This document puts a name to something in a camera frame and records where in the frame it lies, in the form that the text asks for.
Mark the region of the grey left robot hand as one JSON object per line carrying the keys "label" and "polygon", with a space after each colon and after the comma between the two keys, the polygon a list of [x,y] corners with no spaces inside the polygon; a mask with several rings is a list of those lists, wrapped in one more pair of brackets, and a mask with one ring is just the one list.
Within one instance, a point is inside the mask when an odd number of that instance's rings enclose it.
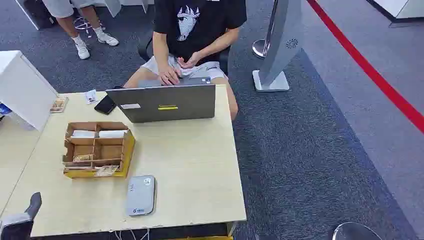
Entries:
{"label": "grey left robot hand", "polygon": [[34,219],[41,205],[41,193],[35,192],[31,196],[29,206],[24,212],[2,217],[0,219],[0,239],[30,240]]}

